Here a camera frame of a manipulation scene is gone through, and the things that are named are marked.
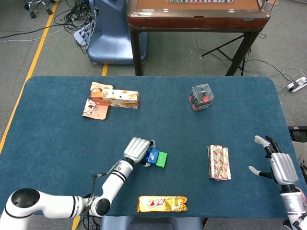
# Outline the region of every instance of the blue tablecloth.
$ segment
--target blue tablecloth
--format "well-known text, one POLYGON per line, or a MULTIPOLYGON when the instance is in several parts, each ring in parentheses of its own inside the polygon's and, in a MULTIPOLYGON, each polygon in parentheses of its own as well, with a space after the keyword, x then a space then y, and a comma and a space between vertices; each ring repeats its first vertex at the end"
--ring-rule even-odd
MULTIPOLYGON (((254 135, 271 136, 305 183, 273 82, 260 77, 33 77, 24 89, 0 155, 0 207, 19 188, 84 196, 92 174, 123 156, 132 137, 154 139, 168 153, 164 169, 136 165, 114 199, 112 216, 286 217, 279 185, 257 177, 270 170, 254 135), (139 109, 112 107, 107 121, 82 118, 93 81, 139 91, 139 109), (192 86, 209 83, 215 99, 193 112, 192 86), (232 180, 208 178, 210 144, 229 148, 232 180), (136 213, 138 196, 188 197, 182 213, 136 213)), ((95 194, 101 194, 97 180, 95 194)))

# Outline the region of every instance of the brown table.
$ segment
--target brown table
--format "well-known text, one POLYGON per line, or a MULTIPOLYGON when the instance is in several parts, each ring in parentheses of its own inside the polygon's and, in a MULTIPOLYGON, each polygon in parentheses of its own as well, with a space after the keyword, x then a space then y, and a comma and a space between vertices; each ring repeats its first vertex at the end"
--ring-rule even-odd
POLYGON ((235 32, 244 39, 226 76, 233 76, 271 14, 257 0, 232 3, 169 3, 167 0, 129 0, 127 20, 135 75, 142 76, 139 33, 144 31, 235 32))

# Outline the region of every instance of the robotic hand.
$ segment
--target robotic hand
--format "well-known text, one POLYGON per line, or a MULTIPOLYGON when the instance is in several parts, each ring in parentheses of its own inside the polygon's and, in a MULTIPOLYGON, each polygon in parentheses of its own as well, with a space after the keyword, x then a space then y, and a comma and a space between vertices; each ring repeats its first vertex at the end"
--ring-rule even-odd
POLYGON ((265 158, 269 158, 271 172, 261 172, 253 166, 248 168, 256 175, 273 179, 280 184, 280 195, 286 208, 288 220, 283 225, 289 230, 307 230, 307 201, 304 193, 295 187, 298 177, 293 162, 288 154, 282 153, 281 149, 271 137, 265 139, 255 136, 255 142, 261 144, 265 151, 265 158))
POLYGON ((72 218, 85 213, 105 216, 114 197, 133 170, 133 165, 146 166, 143 157, 149 146, 155 147, 153 140, 133 138, 124 151, 124 158, 109 170, 109 177, 102 185, 103 194, 95 197, 93 190, 88 198, 80 196, 49 195, 35 189, 24 188, 14 192, 8 199, 0 218, 0 230, 27 230, 34 213, 42 210, 47 218, 72 218))

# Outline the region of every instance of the yellow floor line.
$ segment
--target yellow floor line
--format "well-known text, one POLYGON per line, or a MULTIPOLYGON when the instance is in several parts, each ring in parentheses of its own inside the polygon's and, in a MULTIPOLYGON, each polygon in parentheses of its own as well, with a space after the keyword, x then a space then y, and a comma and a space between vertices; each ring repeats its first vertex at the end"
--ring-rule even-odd
MULTIPOLYGON (((104 64, 104 66, 103 66, 103 68, 102 68, 101 76, 103 76, 103 77, 106 76, 107 67, 108 67, 108 64, 104 64)), ((77 227, 78 224, 79 224, 79 221, 80 221, 80 216, 77 216, 77 217, 75 217, 75 218, 73 219, 71 230, 75 230, 75 229, 76 229, 76 227, 77 227)))
POLYGON ((101 76, 105 77, 106 76, 106 73, 107 73, 107 67, 108 67, 108 64, 104 64, 104 67, 102 68, 102 73, 101 73, 101 76))
MULTIPOLYGON (((52 19, 53 19, 53 15, 54 15, 54 13, 55 13, 55 11, 56 11, 57 5, 58 5, 58 2, 56 1, 56 2, 53 4, 53 7, 52 7, 52 12, 53 12, 53 14, 49 16, 48 21, 47 21, 47 24, 46 24, 46 27, 48 27, 48 26, 51 25, 51 22, 52 22, 52 19)), ((47 36, 48 31, 49 31, 49 28, 46 28, 46 29, 44 30, 44 32, 43 32, 42 37, 47 36)), ((9 119, 9 122, 8 122, 6 128, 5 128, 4 134, 3 134, 2 139, 1 139, 1 142, 0 142, 0 154, 1 154, 1 152, 2 152, 2 149, 3 149, 3 146, 4 146, 4 142, 5 142, 6 136, 7 136, 8 132, 9 132, 9 129, 10 129, 10 126, 11 126, 11 123, 12 123, 12 120, 13 120, 13 117, 14 117, 14 115, 15 115, 15 111, 16 111, 16 108, 17 108, 17 106, 18 106, 19 100, 20 100, 20 98, 21 98, 21 95, 23 94, 24 85, 25 85, 25 83, 27 82, 27 80, 29 80, 29 79, 31 78, 31 76, 32 76, 32 74, 33 74, 35 65, 36 65, 36 63, 37 63, 38 57, 39 57, 39 55, 40 55, 40 52, 42 51, 44 42, 45 42, 45 38, 42 38, 42 39, 40 40, 40 43, 39 43, 38 48, 37 48, 37 50, 36 50, 35 56, 34 56, 34 58, 33 58, 33 61, 32 61, 31 67, 30 67, 30 69, 29 69, 29 72, 28 72, 28 74, 27 74, 27 77, 26 77, 26 79, 25 79, 25 81, 24 81, 23 87, 21 88, 20 94, 19 94, 19 96, 18 96, 18 99, 17 99, 17 102, 16 102, 16 104, 15 104, 15 107, 14 107, 14 109, 13 109, 13 111, 12 111, 12 114, 11 114, 11 117, 10 117, 10 119, 9 119)))

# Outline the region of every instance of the gold wrapper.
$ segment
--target gold wrapper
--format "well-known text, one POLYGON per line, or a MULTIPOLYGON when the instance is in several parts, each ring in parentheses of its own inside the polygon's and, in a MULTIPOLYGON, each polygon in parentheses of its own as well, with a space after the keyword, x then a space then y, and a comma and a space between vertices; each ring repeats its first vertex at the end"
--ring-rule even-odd
POLYGON ((137 212, 187 211, 185 196, 139 196, 137 212))
POLYGON ((208 148, 209 157, 209 178, 217 181, 231 180, 228 148, 220 145, 210 145, 208 148))

